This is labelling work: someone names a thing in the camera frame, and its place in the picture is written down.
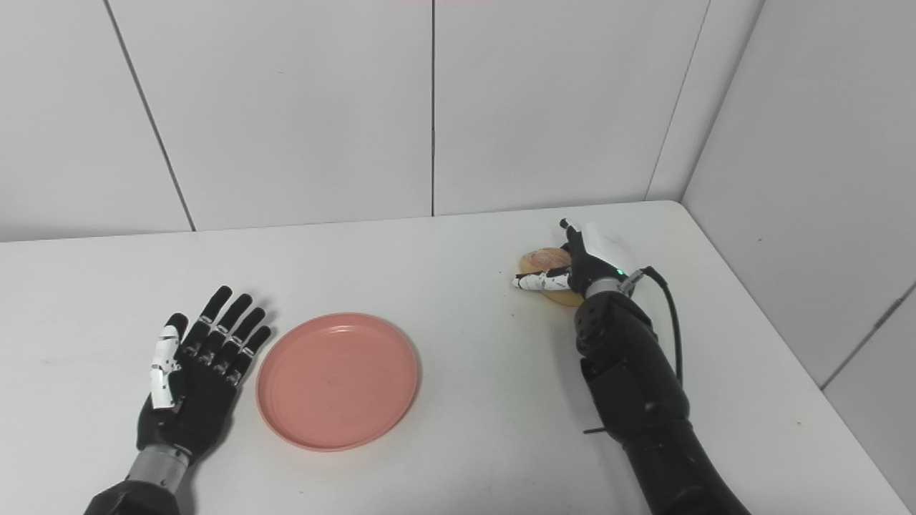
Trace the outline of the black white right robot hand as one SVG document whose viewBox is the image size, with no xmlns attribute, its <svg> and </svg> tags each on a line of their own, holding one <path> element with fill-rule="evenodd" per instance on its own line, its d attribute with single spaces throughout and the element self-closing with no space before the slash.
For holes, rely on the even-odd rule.
<svg viewBox="0 0 916 515">
<path fill-rule="evenodd" d="M 521 273 L 512 280 L 518 290 L 556 295 L 574 293 L 580 298 L 616 291 L 633 295 L 641 273 L 630 266 L 628 251 L 604 237 L 593 222 L 576 224 L 560 219 L 566 236 L 562 247 L 544 247 L 523 255 Z"/>
</svg>

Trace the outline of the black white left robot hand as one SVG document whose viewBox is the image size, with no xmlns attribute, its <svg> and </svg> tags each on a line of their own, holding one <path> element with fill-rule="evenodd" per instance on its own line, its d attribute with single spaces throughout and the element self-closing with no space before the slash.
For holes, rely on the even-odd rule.
<svg viewBox="0 0 916 515">
<path fill-rule="evenodd" d="M 196 319 L 174 313 L 157 337 L 135 447 L 166 446 L 190 463 L 223 439 L 241 384 L 272 336 L 251 295 L 220 286 Z"/>
</svg>

